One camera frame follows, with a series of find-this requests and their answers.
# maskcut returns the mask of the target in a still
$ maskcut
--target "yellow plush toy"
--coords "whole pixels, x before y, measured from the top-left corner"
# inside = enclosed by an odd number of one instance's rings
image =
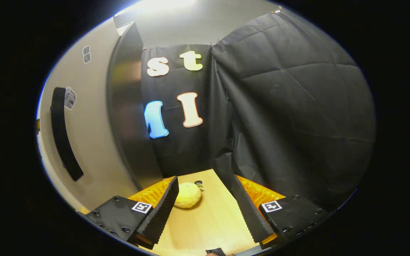
[[[179,185],[179,192],[177,199],[175,200],[175,206],[180,208],[191,208],[195,206],[202,197],[202,191],[200,191],[202,185],[196,185],[194,183],[181,183]]]

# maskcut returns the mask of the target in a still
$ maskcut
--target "blue letter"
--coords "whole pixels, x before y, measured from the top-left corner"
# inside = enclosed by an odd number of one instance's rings
[[[147,129],[150,127],[150,138],[161,138],[169,135],[169,130],[164,127],[161,116],[161,101],[148,102],[145,107],[145,122]]]

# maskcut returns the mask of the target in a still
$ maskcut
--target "wooden table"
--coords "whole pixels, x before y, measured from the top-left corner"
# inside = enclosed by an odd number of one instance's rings
[[[152,253],[161,256],[204,256],[221,248],[227,255],[254,246],[238,204],[214,170],[178,176],[178,182],[201,180],[202,198],[192,208],[174,206]]]

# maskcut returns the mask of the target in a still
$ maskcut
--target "foam letter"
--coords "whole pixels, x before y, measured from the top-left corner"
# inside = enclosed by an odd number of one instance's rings
[[[179,56],[180,58],[184,58],[184,67],[187,70],[200,70],[203,68],[202,64],[197,64],[195,62],[195,59],[200,59],[202,58],[202,55],[196,54],[193,50],[190,50],[189,52],[185,52]]]
[[[181,104],[183,105],[183,126],[186,128],[194,127],[204,122],[204,120],[199,117],[199,113],[197,112],[195,98],[197,98],[197,94],[195,92],[186,92],[185,94],[180,94],[177,96],[177,99],[181,101]]]
[[[150,127],[150,138],[161,138],[169,135],[169,130],[164,127],[161,115],[161,101],[148,102],[145,107],[145,122],[147,129]]]
[[[149,76],[164,76],[165,74],[169,73],[169,66],[166,65],[169,61],[162,57],[162,58],[153,58],[148,61],[148,69],[147,73]]]

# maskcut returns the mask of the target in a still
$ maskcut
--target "yellow letter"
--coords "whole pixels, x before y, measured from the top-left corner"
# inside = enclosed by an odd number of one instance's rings
[[[195,59],[200,59],[202,58],[202,55],[196,54],[193,50],[190,50],[189,52],[185,52],[179,56],[180,58],[184,58],[184,67],[187,70],[200,70],[203,68],[202,64],[197,64],[195,62]]]
[[[162,58],[153,58],[148,61],[148,70],[147,73],[149,76],[164,76],[165,74],[169,73],[169,66],[165,63],[169,61],[162,57]]]
[[[183,126],[186,128],[194,127],[204,122],[204,120],[199,117],[199,113],[197,112],[195,98],[197,98],[197,94],[195,92],[186,92],[185,94],[180,94],[177,96],[177,99],[181,101],[181,104],[183,105]]]

